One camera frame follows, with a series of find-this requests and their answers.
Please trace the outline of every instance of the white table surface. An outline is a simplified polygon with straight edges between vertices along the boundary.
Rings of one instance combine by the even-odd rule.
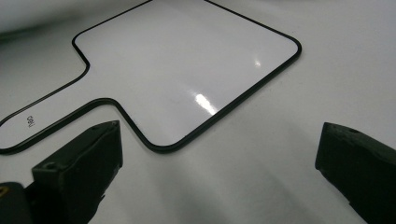
[[[81,30],[143,1],[70,11],[0,43],[0,118],[74,79]],[[91,223],[364,223],[314,162],[324,121],[396,148],[396,2],[214,1],[303,45],[300,59],[180,151],[159,155],[101,106],[22,153],[0,157],[0,182],[94,124],[119,119],[124,166]]]

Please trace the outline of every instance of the black trim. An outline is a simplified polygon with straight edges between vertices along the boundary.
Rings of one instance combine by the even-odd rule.
[[[16,111],[15,113],[7,116],[5,119],[0,121],[0,127],[10,118],[14,117],[15,115],[21,113],[22,111],[26,110],[27,108],[36,105],[38,103],[40,103],[41,101],[51,97],[51,95],[67,88],[68,86],[76,83],[77,81],[79,81],[80,79],[82,79],[90,70],[90,62],[87,60],[87,58],[84,56],[84,54],[82,53],[82,51],[78,48],[78,46],[76,45],[76,39],[79,35],[95,28],[96,26],[99,26],[107,21],[110,21],[124,13],[127,13],[137,7],[141,7],[143,5],[145,5],[148,2],[151,2],[152,0],[148,0],[136,7],[132,7],[122,13],[120,13],[119,15],[116,15],[114,17],[111,17],[108,20],[102,21],[96,25],[94,25],[93,27],[86,29],[82,32],[80,32],[79,34],[77,34],[73,40],[72,40],[72,45],[75,48],[76,52],[78,53],[78,55],[81,57],[81,59],[84,61],[84,63],[86,64],[86,68],[84,70],[84,72],[77,77],[76,79],[74,79],[73,81],[67,83],[66,85],[62,86],[60,89],[53,91],[52,93],[42,97],[41,99],[33,102],[32,104]],[[240,96],[238,96],[236,99],[234,99],[232,102],[230,102],[228,105],[224,106],[217,114],[215,114],[214,116],[212,116],[210,119],[208,119],[207,121],[205,121],[204,123],[202,123],[200,126],[198,126],[196,129],[194,129],[192,132],[190,132],[189,134],[187,134],[185,137],[183,137],[182,139],[180,139],[178,142],[169,145],[169,146],[157,146],[152,144],[145,135],[142,134],[142,132],[139,130],[139,128],[136,126],[136,124],[134,123],[134,121],[129,117],[129,115],[126,113],[126,111],[122,108],[122,106],[114,99],[110,99],[110,98],[101,98],[101,99],[96,99],[93,101],[90,101],[89,103],[85,104],[84,106],[80,107],[79,109],[77,109],[76,111],[72,112],[71,114],[69,114],[68,116],[56,121],[55,123],[51,124],[48,128],[42,130],[39,133],[36,133],[35,135],[31,136],[30,138],[22,141],[21,143],[17,144],[14,147],[9,147],[9,148],[0,148],[0,155],[1,154],[15,154],[18,152],[21,152],[23,150],[25,150],[26,148],[34,145],[35,143],[41,141],[42,139],[44,139],[45,137],[49,136],[52,133],[55,133],[56,131],[60,130],[62,127],[64,127],[65,125],[69,124],[71,121],[81,117],[82,115],[86,114],[87,112],[91,111],[92,109],[96,108],[99,105],[114,105],[123,115],[123,117],[126,119],[126,121],[129,123],[129,125],[131,126],[131,128],[135,131],[136,135],[140,138],[140,140],[143,142],[143,144],[148,147],[149,149],[151,149],[154,152],[157,153],[170,153],[170,152],[174,152],[176,150],[181,149],[182,147],[186,146],[190,141],[192,141],[194,138],[196,138],[198,135],[200,135],[201,133],[203,133],[205,130],[207,130],[209,127],[211,127],[216,121],[218,121],[219,119],[223,118],[224,116],[226,116],[230,111],[232,111],[234,108],[236,108],[238,105],[240,105],[244,100],[246,100],[250,95],[252,95],[254,92],[256,92],[260,87],[262,87],[263,85],[265,85],[266,83],[268,83],[272,78],[274,78],[277,74],[279,74],[281,71],[283,71],[284,69],[286,69],[286,67],[288,67],[291,63],[293,63],[295,60],[297,60],[297,58],[301,55],[301,52],[303,50],[300,42],[289,36],[289,35],[285,35],[271,27],[268,27],[264,24],[261,24],[257,21],[254,21],[246,16],[243,16],[237,12],[234,12],[226,7],[222,7],[216,3],[213,3],[209,0],[205,0],[207,3],[210,3],[216,7],[220,7],[226,11],[229,11],[231,13],[233,13],[236,16],[239,16],[241,18],[244,18],[248,21],[251,21],[257,25],[260,25],[261,27],[264,27],[274,33],[277,33],[279,35],[285,36],[286,38],[290,39],[291,41],[293,41],[296,45],[297,45],[297,52],[291,56],[287,61],[285,61],[284,63],[282,63],[277,69],[275,69],[273,72],[271,72],[270,74],[268,74],[266,77],[264,77],[263,79],[261,79],[259,82],[257,82],[255,85],[253,85],[252,87],[250,87],[247,91],[245,91],[244,93],[242,93]]]

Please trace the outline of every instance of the whiteboard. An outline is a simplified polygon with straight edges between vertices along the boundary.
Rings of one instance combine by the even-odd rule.
[[[148,148],[174,151],[302,50],[296,39],[204,0],[147,1],[81,32],[73,46],[85,72],[4,118],[0,153],[26,149],[99,105],[116,106]]]

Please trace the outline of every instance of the white background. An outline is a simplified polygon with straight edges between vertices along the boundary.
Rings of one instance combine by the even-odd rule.
[[[42,19],[34,7],[2,1],[0,15],[13,13],[0,23],[0,118],[81,74],[71,39],[140,2],[57,5],[38,13]],[[215,2],[294,36],[301,58],[176,153],[149,151],[115,108],[103,106],[0,157],[0,182],[29,185],[30,169],[49,154],[94,124],[120,119],[124,166],[91,223],[364,223],[314,162],[324,121],[396,148],[396,2]],[[5,34],[36,24],[43,25]]]

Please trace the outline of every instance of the black border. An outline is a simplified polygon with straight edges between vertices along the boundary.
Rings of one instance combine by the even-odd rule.
[[[141,7],[143,5],[145,5],[148,2],[151,2],[153,0],[148,0],[142,4],[139,4],[135,7],[132,7],[124,12],[121,12],[120,14],[111,17],[105,21],[102,21],[96,25],[94,25],[91,28],[88,28],[82,32],[80,32],[79,34],[77,34],[73,40],[72,40],[72,45],[75,48],[76,52],[78,53],[78,55],[81,57],[82,61],[86,64],[86,68],[84,70],[84,72],[77,77],[76,79],[72,80],[71,82],[63,85],[61,88],[59,88],[56,91],[51,92],[50,94],[42,97],[41,99],[31,103],[30,105],[12,113],[11,115],[7,116],[5,119],[0,121],[0,127],[7,122],[7,120],[9,120],[10,118],[16,116],[17,114],[21,113],[22,111],[26,110],[27,108],[36,105],[38,103],[40,103],[41,101],[51,97],[51,95],[67,88],[68,86],[74,84],[75,82],[79,81],[80,79],[82,79],[90,70],[91,64],[90,62],[87,60],[87,58],[84,56],[84,54],[82,53],[82,51],[78,48],[78,46],[76,45],[76,39],[79,35],[95,28],[96,26],[99,26],[107,21],[110,21],[124,13],[127,13],[137,7]],[[64,127],[65,125],[69,124],[70,122],[72,122],[73,120],[81,117],[82,115],[86,114],[87,112],[91,111],[92,109],[96,108],[99,105],[114,105],[122,114],[122,116],[126,119],[126,121],[129,123],[129,125],[131,126],[131,128],[134,130],[134,132],[137,134],[137,136],[140,138],[140,140],[143,142],[143,144],[148,147],[150,150],[157,152],[157,153],[170,153],[170,152],[174,152],[176,150],[181,149],[182,147],[186,146],[190,141],[192,141],[194,138],[196,138],[198,135],[200,135],[201,133],[203,133],[205,130],[207,130],[209,127],[211,127],[216,121],[218,121],[219,119],[223,118],[225,115],[227,115],[230,111],[232,111],[234,108],[236,108],[238,105],[240,105],[244,100],[246,100],[250,95],[252,95],[254,92],[256,92],[259,88],[261,88],[263,85],[265,85],[266,83],[268,83],[272,78],[274,78],[276,75],[278,75],[281,71],[283,71],[284,69],[286,69],[290,64],[292,64],[294,61],[296,61],[298,59],[298,57],[301,55],[301,52],[303,50],[302,45],[300,44],[300,42],[289,36],[289,35],[285,35],[271,27],[268,27],[264,24],[261,24],[257,21],[254,21],[246,16],[243,16],[237,12],[234,12],[226,7],[220,6],[216,3],[213,3],[209,0],[205,0],[207,3],[210,3],[216,7],[220,7],[226,11],[229,11],[231,13],[233,13],[236,16],[239,16],[241,18],[244,18],[248,21],[251,21],[257,25],[260,25],[261,27],[268,29],[274,33],[277,33],[279,35],[285,36],[286,38],[290,39],[291,41],[293,41],[297,47],[298,50],[297,52],[291,56],[288,60],[286,60],[284,63],[282,63],[277,69],[275,69],[274,71],[272,71],[270,74],[268,74],[267,76],[265,76],[263,79],[261,79],[259,82],[257,82],[256,84],[254,84],[252,87],[250,87],[247,91],[245,91],[244,93],[242,93],[240,96],[238,96],[237,98],[235,98],[233,101],[231,101],[228,105],[224,106],[217,114],[215,114],[214,116],[212,116],[210,119],[208,119],[207,121],[205,121],[204,123],[202,123],[200,126],[198,126],[196,129],[194,129],[192,132],[190,132],[189,134],[187,134],[186,136],[184,136],[182,139],[180,139],[178,142],[169,145],[169,146],[157,146],[154,145],[152,143],[150,143],[150,141],[146,138],[145,135],[142,134],[142,132],[139,130],[139,128],[136,126],[136,124],[134,123],[134,121],[129,117],[129,115],[126,113],[126,111],[122,108],[122,106],[114,99],[110,99],[110,98],[100,98],[100,99],[96,99],[93,101],[90,101],[89,103],[83,105],[82,107],[80,107],[79,109],[75,110],[74,112],[72,112],[71,114],[67,115],[66,117],[56,121],[55,123],[51,124],[49,127],[45,128],[44,130],[40,131],[39,133],[36,133],[35,135],[29,137],[28,139],[22,141],[21,143],[17,144],[14,147],[9,147],[9,148],[0,148],[0,155],[4,154],[4,155],[10,155],[10,154],[15,154],[18,152],[21,152],[25,149],[27,149],[28,147],[34,145],[35,143],[41,141],[42,139],[46,138],[47,136],[49,136],[52,133],[55,133],[56,131],[60,130],[62,127]]]

